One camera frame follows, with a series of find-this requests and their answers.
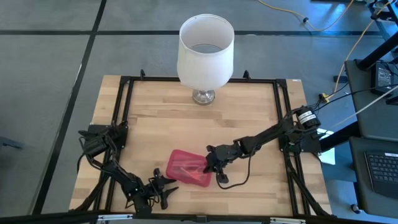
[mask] wooden tabletop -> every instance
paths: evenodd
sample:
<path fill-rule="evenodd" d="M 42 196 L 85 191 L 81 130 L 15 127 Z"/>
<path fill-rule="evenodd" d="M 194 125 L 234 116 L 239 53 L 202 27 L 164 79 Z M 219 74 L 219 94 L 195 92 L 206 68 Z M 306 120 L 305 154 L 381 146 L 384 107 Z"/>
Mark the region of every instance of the wooden tabletop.
<path fill-rule="evenodd" d="M 109 124 L 118 92 L 120 76 L 104 76 L 96 103 L 93 124 Z M 306 105 L 300 80 L 287 80 L 292 108 Z M 255 135 L 276 124 L 277 113 L 272 85 L 266 83 L 227 83 L 216 90 L 215 101 L 199 106 L 192 101 L 192 90 L 179 82 L 134 82 L 128 114 L 129 133 L 122 150 L 120 165 L 140 177 L 146 184 L 158 167 L 165 174 L 174 149 L 207 155 L 207 145 L 232 144 L 232 140 Z M 120 115 L 124 100 L 121 102 Z M 317 202 L 331 213 L 319 160 L 301 154 L 305 183 Z M 229 184 L 242 182 L 247 175 L 248 160 L 237 159 L 224 169 Z M 82 160 L 70 208 L 76 208 L 93 190 L 99 172 Z M 170 184 L 180 188 L 169 197 L 169 207 L 155 204 L 152 213 L 206 215 L 292 215 L 283 155 L 277 140 L 264 145 L 251 161 L 249 181 L 229 190 L 220 189 L 213 174 L 207 188 L 182 182 Z M 101 208 L 105 204 L 105 193 Z M 296 186 L 298 209 L 303 213 L 300 191 Z M 114 212 L 124 209 L 126 198 L 116 183 L 112 202 Z"/>

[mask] red plastic container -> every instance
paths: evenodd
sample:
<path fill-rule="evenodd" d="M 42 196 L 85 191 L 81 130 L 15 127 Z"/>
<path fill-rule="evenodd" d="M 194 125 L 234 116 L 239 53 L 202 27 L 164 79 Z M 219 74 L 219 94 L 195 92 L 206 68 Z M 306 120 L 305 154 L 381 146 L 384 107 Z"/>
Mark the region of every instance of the red plastic container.
<path fill-rule="evenodd" d="M 175 149 L 170 155 L 166 175 L 171 179 L 180 180 L 186 184 L 208 187 L 211 173 L 203 173 L 206 165 L 207 161 L 204 156 Z"/>

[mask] wire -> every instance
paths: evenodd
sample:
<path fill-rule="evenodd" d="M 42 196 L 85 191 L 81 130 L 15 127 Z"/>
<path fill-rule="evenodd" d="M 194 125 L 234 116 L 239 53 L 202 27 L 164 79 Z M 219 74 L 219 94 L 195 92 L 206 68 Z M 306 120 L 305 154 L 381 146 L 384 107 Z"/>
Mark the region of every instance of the wire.
<path fill-rule="evenodd" d="M 348 4 L 347 8 L 343 11 L 343 13 L 341 13 L 340 16 L 339 16 L 332 24 L 330 24 L 328 27 L 326 27 L 326 28 L 324 28 L 324 29 L 317 29 L 317 28 L 315 28 L 315 27 L 308 21 L 308 18 L 307 18 L 307 17 L 301 15 L 301 14 L 298 13 L 298 12 L 295 12 L 295 11 L 293 11 L 293 10 L 288 10 L 288 9 L 282 9 L 282 8 L 279 8 L 279 7 L 270 6 L 270 5 L 268 5 L 267 3 L 262 2 L 261 0 L 258 0 L 258 1 L 259 1 L 259 3 L 261 3 L 261 4 L 263 4 L 263 5 L 267 6 L 267 7 L 270 7 L 271 9 L 279 10 L 279 11 L 282 11 L 282 12 L 289 12 L 289 13 L 295 14 L 295 15 L 297 15 L 297 16 L 300 16 L 301 18 L 303 18 L 304 23 L 307 23 L 308 25 L 310 25 L 310 27 L 311 27 L 313 30 L 315 30 L 315 31 L 320 31 L 320 32 L 321 32 L 321 31 L 324 31 L 324 30 L 327 30 L 327 29 L 331 28 L 333 25 L 335 25 L 336 22 L 339 21 L 339 19 L 347 12 L 347 10 L 349 9 L 349 7 L 350 7 L 350 6 L 352 5 L 352 3 L 354 2 L 354 0 L 351 0 L 351 2 Z"/>
<path fill-rule="evenodd" d="M 155 205 L 155 199 L 153 199 L 153 198 L 148 198 L 148 205 L 151 207 L 151 208 L 153 208 L 154 207 L 154 205 Z"/>
<path fill-rule="evenodd" d="M 368 105 L 364 106 L 362 109 L 360 109 L 360 110 L 359 110 L 359 111 L 357 111 L 356 113 L 354 113 L 354 114 L 352 114 L 351 116 L 347 117 L 346 119 L 344 119 L 344 120 L 340 121 L 339 123 L 337 123 L 337 124 L 333 125 L 333 127 L 335 127 L 335 126 L 337 126 L 337 125 L 339 125 L 339 124 L 343 123 L 344 121 L 346 121 L 346 120 L 348 120 L 348 119 L 352 118 L 353 116 L 355 116 L 355 115 L 359 114 L 360 112 L 362 112 L 362 111 L 366 110 L 366 108 L 368 108 L 368 107 L 372 106 L 372 105 L 373 105 L 375 102 L 379 101 L 381 98 L 385 97 L 387 94 L 389 94 L 390 92 L 392 92 L 392 91 L 394 91 L 394 90 L 396 90 L 396 89 L 398 89 L 398 85 L 397 85 L 397 86 L 395 86 L 394 88 L 392 88 L 391 90 L 387 91 L 385 94 L 383 94 L 383 95 L 379 96 L 377 99 L 373 100 L 372 102 L 370 102 Z"/>
<path fill-rule="evenodd" d="M 343 88 L 346 87 L 347 85 L 348 85 L 348 82 L 347 82 L 345 85 L 343 85 L 343 87 L 341 87 L 339 90 L 335 91 L 334 94 L 336 94 L 336 93 L 338 93 L 339 91 L 343 90 Z"/>
<path fill-rule="evenodd" d="M 331 100 L 329 103 L 326 103 L 325 105 L 321 106 L 319 109 L 314 110 L 314 111 L 319 111 L 320 109 L 324 108 L 325 106 L 329 105 L 329 104 L 332 103 L 332 102 L 335 102 L 335 101 L 337 101 L 337 100 L 340 100 L 340 99 L 342 99 L 342 98 L 344 98 L 344 97 L 347 97 L 347 96 L 350 96 L 350 95 L 353 95 L 353 94 L 356 94 L 356 93 L 361 93 L 361 92 L 363 92 L 363 91 L 374 90 L 374 89 L 384 88 L 384 87 L 391 87 L 391 86 L 398 86 L 398 84 L 386 85 L 386 86 L 379 86 L 379 87 L 372 87 L 372 88 L 368 88 L 368 89 L 365 89 L 365 90 L 358 90 L 358 91 L 349 93 L 349 94 L 347 94 L 347 95 L 341 96 L 341 97 L 339 97 L 339 98 L 336 98 L 336 99 L 334 99 L 334 100 Z"/>
<path fill-rule="evenodd" d="M 228 187 L 223 187 L 223 186 L 220 185 L 220 183 L 218 182 L 218 179 L 216 178 L 217 184 L 218 184 L 218 186 L 219 186 L 221 189 L 223 189 L 223 190 L 228 190 L 228 189 L 231 189 L 231 188 L 233 188 L 233 187 L 241 186 L 241 185 L 244 185 L 244 184 L 249 180 L 249 177 L 250 177 L 250 163 L 251 163 L 251 158 L 252 158 L 252 156 L 254 155 L 254 152 L 255 152 L 255 151 L 256 151 L 256 150 L 253 150 L 253 151 L 251 151 L 251 153 L 250 153 L 249 162 L 248 162 L 248 175 L 246 176 L 246 180 L 244 180 L 244 182 L 241 182 L 241 183 L 239 183 L 239 184 L 233 184 L 233 185 L 228 186 Z"/>
<path fill-rule="evenodd" d="M 85 137 L 80 137 L 78 140 L 79 140 L 79 143 L 80 143 L 80 147 L 83 149 L 83 154 L 85 155 L 85 156 L 87 156 L 87 154 L 85 153 L 85 151 L 84 151 L 84 144 L 83 144 L 83 141 L 82 141 L 82 139 L 84 139 L 85 141 L 86 141 L 86 138 Z M 96 163 L 94 163 L 94 162 L 96 162 L 95 160 L 94 160 L 94 162 L 91 162 L 90 161 L 90 159 L 88 159 L 87 158 L 87 161 L 88 161 L 88 163 L 89 163 L 89 165 L 90 166 L 92 166 L 92 167 L 94 167 L 95 169 L 98 169 L 99 171 L 101 171 L 101 172 L 105 172 L 105 173 L 107 173 L 107 174 L 112 174 L 112 172 L 110 172 L 110 171 L 108 171 L 108 170 L 104 170 L 102 167 L 99 167 L 99 165 Z"/>
<path fill-rule="evenodd" d="M 394 0 L 390 0 L 389 2 L 385 3 L 385 5 L 383 5 L 383 7 L 380 8 L 380 10 L 376 13 L 376 15 L 379 15 L 380 12 L 381 12 L 388 4 L 390 4 L 392 1 L 394 1 Z M 372 25 L 373 21 L 374 21 L 374 20 L 372 20 L 372 21 L 369 23 L 369 25 L 365 28 L 365 30 L 363 30 L 361 36 L 360 36 L 359 39 L 356 41 L 356 43 L 354 44 L 353 48 L 350 50 L 349 54 L 347 55 L 347 57 L 346 57 L 346 59 L 345 59 L 344 61 L 347 61 L 347 60 L 348 60 L 349 56 L 351 55 L 351 53 L 353 53 L 353 50 L 354 50 L 355 47 L 358 45 L 359 41 L 362 39 L 362 37 L 363 37 L 363 35 L 365 34 L 365 32 L 366 32 L 366 31 L 369 29 L 369 27 Z M 343 69 L 344 69 L 344 62 L 343 62 L 343 65 L 341 66 L 340 73 L 339 73 L 338 76 L 337 76 L 335 90 L 333 91 L 333 93 L 332 93 L 331 95 L 327 96 L 326 99 L 329 100 L 331 97 L 333 97 L 333 96 L 335 95 L 336 90 L 337 90 L 337 86 L 338 86 L 338 80 L 340 79 L 341 73 L 343 73 Z"/>
<path fill-rule="evenodd" d="M 85 156 L 84 153 L 82 153 L 82 154 L 80 155 L 79 159 L 77 160 L 77 173 L 79 173 L 80 161 L 81 161 L 81 158 L 83 158 L 83 156 Z"/>
<path fill-rule="evenodd" d="M 395 68 L 398 70 L 398 67 L 397 67 L 397 65 L 394 63 L 394 60 L 392 60 L 392 61 L 390 61 L 390 62 L 388 62 L 388 63 L 391 63 L 391 64 L 393 64 L 393 66 L 395 66 Z"/>
<path fill-rule="evenodd" d="M 289 157 L 294 157 L 294 158 L 296 158 L 296 157 L 299 157 L 300 156 L 300 154 L 301 154 L 301 150 L 299 150 L 299 152 L 297 153 L 297 155 L 293 155 L 293 156 L 291 156 L 291 155 L 288 155 Z"/>
<path fill-rule="evenodd" d="M 152 200 L 154 200 L 155 203 L 159 203 L 160 195 L 159 195 L 158 191 L 156 190 L 156 187 L 154 186 L 154 183 L 152 180 L 155 181 L 155 178 L 154 177 L 148 178 L 148 182 L 150 183 L 150 185 L 152 186 L 152 188 L 154 189 L 154 192 L 155 192 L 155 196 L 154 196 L 154 198 L 152 198 Z"/>
<path fill-rule="evenodd" d="M 337 90 L 336 93 L 343 90 L 347 85 L 348 85 L 348 83 L 346 83 L 343 87 L 341 87 L 339 90 Z M 323 102 L 323 100 L 319 99 L 316 103 L 309 105 L 308 107 L 310 107 L 312 111 L 317 111 L 317 116 L 318 116 L 318 113 L 319 113 L 318 109 L 322 102 Z"/>

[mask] floor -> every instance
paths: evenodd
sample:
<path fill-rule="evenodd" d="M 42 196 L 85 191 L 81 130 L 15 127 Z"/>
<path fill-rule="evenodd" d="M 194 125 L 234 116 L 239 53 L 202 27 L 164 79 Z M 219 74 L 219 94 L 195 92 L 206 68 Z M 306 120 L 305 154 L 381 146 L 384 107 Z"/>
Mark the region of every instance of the floor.
<path fill-rule="evenodd" d="M 83 81 L 44 205 L 45 213 L 68 210 L 76 160 L 81 152 L 77 131 L 90 123 L 102 76 L 138 75 L 140 69 L 148 76 L 176 76 L 176 30 L 189 17 L 216 14 L 230 21 L 235 30 L 296 31 L 286 32 L 287 35 L 237 35 L 233 77 L 241 77 L 243 71 L 249 70 L 253 78 L 299 78 L 308 104 L 315 103 L 320 92 L 333 90 L 333 75 L 338 74 L 358 34 L 370 22 L 366 6 L 353 4 L 329 30 L 335 32 L 311 36 L 295 16 L 269 9 L 255 0 L 102 2 L 106 3 L 104 13 L 97 20 L 100 23 L 95 24 L 101 0 L 0 1 L 0 136 L 25 144 L 23 149 L 0 150 L 1 217 L 29 213 L 71 89 L 76 87 L 77 74 Z M 327 26 L 346 7 L 310 0 L 267 2 L 308 16 L 315 27 Z M 389 32 L 396 31 L 394 24 L 383 24 Z M 102 34 L 90 36 L 91 30 Z M 106 30 L 130 32 L 110 35 L 103 32 Z M 354 35 L 342 35 L 349 32 L 341 31 L 352 31 Z M 384 42 L 380 35 L 373 35 L 379 31 L 375 23 L 369 31 L 374 32 L 363 37 L 351 58 L 363 58 Z M 320 111 L 322 128 L 340 129 L 333 125 L 353 112 L 350 97 L 337 101 Z M 356 203 L 352 183 L 325 178 L 332 210 L 338 217 L 398 222 L 354 214 L 349 209 L 350 204 Z"/>

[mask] lamp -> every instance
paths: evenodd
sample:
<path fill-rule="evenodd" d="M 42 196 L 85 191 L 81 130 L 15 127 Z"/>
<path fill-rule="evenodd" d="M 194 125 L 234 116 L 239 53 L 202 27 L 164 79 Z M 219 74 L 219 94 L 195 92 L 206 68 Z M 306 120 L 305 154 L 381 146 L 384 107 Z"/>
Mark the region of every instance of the lamp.
<path fill-rule="evenodd" d="M 183 85 L 193 88 L 193 100 L 208 105 L 214 90 L 231 78 L 234 60 L 234 29 L 211 14 L 188 19 L 180 29 L 177 73 Z"/>

